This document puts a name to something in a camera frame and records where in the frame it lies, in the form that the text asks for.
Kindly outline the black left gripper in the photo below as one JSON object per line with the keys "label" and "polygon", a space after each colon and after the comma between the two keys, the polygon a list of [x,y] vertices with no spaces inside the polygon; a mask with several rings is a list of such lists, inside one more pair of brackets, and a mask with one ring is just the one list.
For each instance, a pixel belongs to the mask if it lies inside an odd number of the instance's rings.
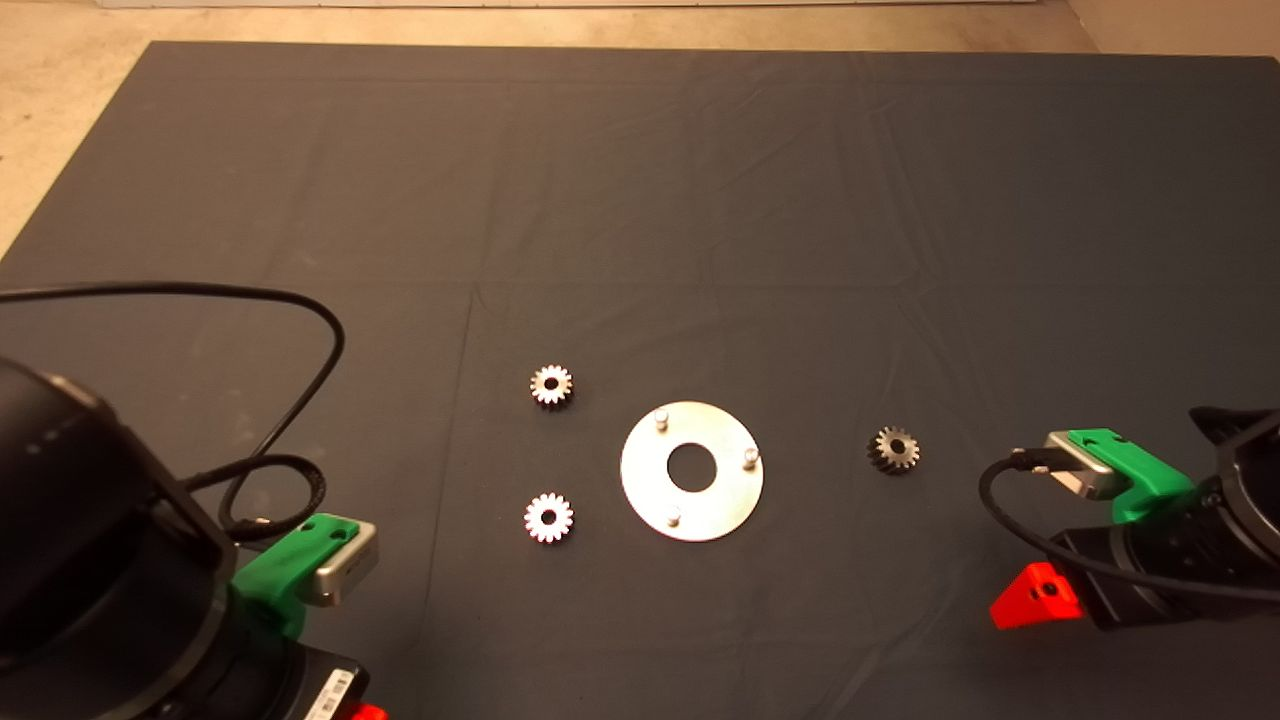
{"label": "black left gripper", "polygon": [[201,719],[388,720],[361,705],[370,673],[353,659],[291,639],[232,610],[200,666]]}

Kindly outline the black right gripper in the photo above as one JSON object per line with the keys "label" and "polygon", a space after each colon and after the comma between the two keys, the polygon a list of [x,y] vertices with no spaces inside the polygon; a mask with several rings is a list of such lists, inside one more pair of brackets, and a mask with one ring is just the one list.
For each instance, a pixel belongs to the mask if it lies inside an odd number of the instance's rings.
{"label": "black right gripper", "polygon": [[[1061,530],[1051,541],[1128,571],[1216,585],[1251,583],[1251,538],[1217,492],[1175,500],[1139,521]],[[1251,605],[1178,594],[1062,562],[1025,565],[989,606],[1001,630],[1084,618],[1105,632],[1190,621],[1236,621]]]}

